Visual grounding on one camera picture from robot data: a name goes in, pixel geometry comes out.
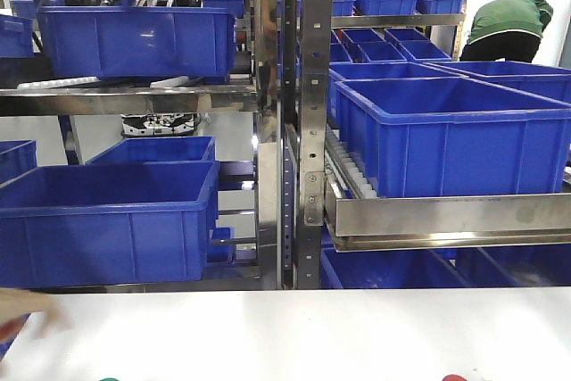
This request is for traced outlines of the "blurred human hand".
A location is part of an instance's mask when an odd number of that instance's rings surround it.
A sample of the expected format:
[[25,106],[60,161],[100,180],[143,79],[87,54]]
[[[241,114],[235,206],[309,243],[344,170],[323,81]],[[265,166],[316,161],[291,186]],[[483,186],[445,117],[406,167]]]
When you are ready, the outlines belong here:
[[27,316],[35,313],[41,317],[36,338],[73,328],[72,320],[51,295],[2,287],[1,342],[13,340],[26,324]]

